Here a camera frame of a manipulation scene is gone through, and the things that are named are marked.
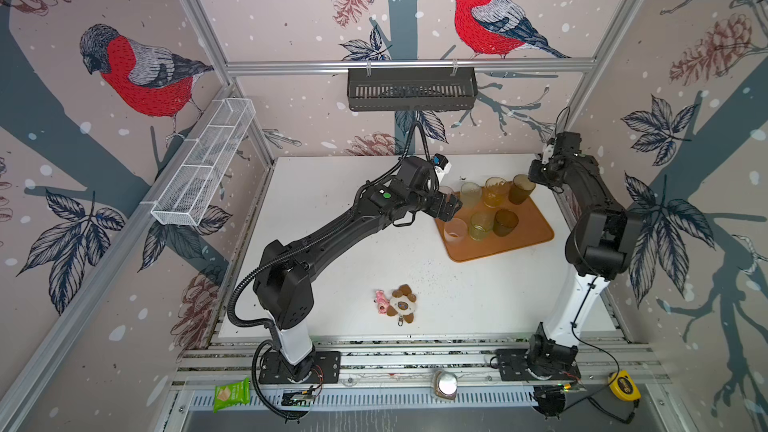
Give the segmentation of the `short brown textured glass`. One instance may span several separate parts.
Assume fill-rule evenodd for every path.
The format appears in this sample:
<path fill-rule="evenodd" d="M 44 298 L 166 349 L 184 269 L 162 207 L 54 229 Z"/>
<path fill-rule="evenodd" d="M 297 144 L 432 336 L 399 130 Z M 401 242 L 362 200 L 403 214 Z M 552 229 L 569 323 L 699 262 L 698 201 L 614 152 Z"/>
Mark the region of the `short brown textured glass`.
<path fill-rule="evenodd" d="M 494 216 L 493 232 L 498 237 L 508 236 L 519 225 L 518 215 L 509 209 L 499 209 Z"/>

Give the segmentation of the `pink textured glass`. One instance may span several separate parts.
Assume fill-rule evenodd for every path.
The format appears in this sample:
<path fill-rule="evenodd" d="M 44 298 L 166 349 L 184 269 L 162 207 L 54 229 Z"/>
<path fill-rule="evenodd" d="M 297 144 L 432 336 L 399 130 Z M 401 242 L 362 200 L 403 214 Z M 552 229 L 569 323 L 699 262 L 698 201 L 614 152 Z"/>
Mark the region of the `pink textured glass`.
<path fill-rule="evenodd" d="M 468 236 L 468 226 L 460 218 L 454 218 L 444 223 L 443 238 L 446 244 L 456 245 Z"/>

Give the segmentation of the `bright green clear glass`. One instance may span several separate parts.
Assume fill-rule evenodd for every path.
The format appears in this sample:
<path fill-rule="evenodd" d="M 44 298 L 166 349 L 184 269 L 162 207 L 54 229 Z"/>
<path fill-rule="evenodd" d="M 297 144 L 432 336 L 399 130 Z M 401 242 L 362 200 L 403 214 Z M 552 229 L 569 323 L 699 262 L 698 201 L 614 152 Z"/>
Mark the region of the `bright green clear glass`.
<path fill-rule="evenodd" d="M 493 231 L 493 224 L 494 214 L 492 212 L 476 212 L 470 217 L 469 236 L 472 240 L 483 241 Z"/>

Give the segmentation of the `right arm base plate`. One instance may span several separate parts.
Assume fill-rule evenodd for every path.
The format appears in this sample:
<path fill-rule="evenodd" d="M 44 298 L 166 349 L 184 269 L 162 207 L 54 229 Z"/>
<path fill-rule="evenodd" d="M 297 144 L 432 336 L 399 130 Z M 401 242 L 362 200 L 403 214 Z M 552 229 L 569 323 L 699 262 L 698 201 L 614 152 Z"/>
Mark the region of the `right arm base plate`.
<path fill-rule="evenodd" d="M 533 352 L 523 349 L 499 349 L 494 365 L 501 379 L 510 381 L 575 382 L 581 379 L 576 364 L 578 349 L 566 348 L 560 352 Z"/>

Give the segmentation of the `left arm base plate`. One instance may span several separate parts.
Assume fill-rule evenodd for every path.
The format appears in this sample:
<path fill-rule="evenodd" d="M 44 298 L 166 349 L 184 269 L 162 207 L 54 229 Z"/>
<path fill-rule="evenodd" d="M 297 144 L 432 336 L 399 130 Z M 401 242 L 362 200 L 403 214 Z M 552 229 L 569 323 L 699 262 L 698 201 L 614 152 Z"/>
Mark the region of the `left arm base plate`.
<path fill-rule="evenodd" d="M 280 352 L 268 351 L 258 362 L 260 385 L 336 384 L 339 381 L 341 353 L 311 352 L 301 362 L 292 365 Z"/>

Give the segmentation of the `yellow clear glass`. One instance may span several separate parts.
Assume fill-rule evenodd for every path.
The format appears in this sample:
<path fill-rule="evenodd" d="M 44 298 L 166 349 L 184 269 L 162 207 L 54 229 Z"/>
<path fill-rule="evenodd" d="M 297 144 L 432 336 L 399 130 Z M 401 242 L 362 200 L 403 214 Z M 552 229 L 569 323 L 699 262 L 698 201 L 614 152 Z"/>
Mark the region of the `yellow clear glass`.
<path fill-rule="evenodd" d="M 483 187 L 483 203 L 489 208 L 498 208 L 507 194 L 507 181 L 502 177 L 490 177 Z"/>

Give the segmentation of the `tall brown textured glass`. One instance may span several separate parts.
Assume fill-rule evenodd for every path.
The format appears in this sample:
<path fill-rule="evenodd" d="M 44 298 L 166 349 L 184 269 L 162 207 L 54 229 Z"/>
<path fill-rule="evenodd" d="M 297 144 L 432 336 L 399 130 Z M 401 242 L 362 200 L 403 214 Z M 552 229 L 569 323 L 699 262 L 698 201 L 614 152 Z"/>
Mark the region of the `tall brown textured glass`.
<path fill-rule="evenodd" d="M 510 185 L 508 200 L 514 205 L 523 204 L 535 190 L 536 184 L 526 175 L 516 175 Z"/>

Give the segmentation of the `pale green textured glass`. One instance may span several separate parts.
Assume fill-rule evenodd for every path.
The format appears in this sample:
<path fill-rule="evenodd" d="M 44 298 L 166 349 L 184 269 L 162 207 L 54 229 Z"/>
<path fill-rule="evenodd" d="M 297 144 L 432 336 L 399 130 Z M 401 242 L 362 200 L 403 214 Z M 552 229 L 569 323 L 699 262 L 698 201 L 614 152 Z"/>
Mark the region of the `pale green textured glass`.
<path fill-rule="evenodd" d="M 466 181 L 460 188 L 460 200 L 462 208 L 470 210 L 477 206 L 482 199 L 482 187 L 477 183 Z"/>

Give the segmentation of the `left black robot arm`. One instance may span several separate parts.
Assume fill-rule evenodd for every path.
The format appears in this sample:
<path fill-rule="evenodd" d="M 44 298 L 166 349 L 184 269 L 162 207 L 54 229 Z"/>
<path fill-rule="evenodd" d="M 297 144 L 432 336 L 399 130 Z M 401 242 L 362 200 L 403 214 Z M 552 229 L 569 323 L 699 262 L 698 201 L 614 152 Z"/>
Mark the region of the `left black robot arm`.
<path fill-rule="evenodd" d="M 275 240 L 264 249 L 259 267 L 238 286 L 253 285 L 269 319 L 236 320 L 234 305 L 228 318 L 238 327 L 263 325 L 270 331 L 279 369 L 293 381 L 310 376 L 316 366 L 315 347 L 304 320 L 314 306 L 312 283 L 333 261 L 389 226 L 405 227 L 406 215 L 423 212 L 443 222 L 461 209 L 461 202 L 439 190 L 451 162 L 442 154 L 428 159 L 407 156 L 382 176 L 356 192 L 351 207 L 308 236 L 287 245 Z"/>

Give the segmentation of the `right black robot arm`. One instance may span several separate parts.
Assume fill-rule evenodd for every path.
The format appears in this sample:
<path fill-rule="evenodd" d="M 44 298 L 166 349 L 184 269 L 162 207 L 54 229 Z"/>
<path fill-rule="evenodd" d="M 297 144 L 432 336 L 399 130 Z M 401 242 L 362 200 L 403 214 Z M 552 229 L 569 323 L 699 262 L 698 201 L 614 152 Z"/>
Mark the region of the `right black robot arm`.
<path fill-rule="evenodd" d="M 564 253 L 573 268 L 553 315 L 531 336 L 526 361 L 539 379 L 572 372 L 582 321 L 601 292 L 624 273 L 642 228 L 639 214 L 627 211 L 612 195 L 596 159 L 580 150 L 581 136 L 560 132 L 531 163 L 528 178 L 553 192 L 564 192 L 577 206 L 575 225 Z"/>

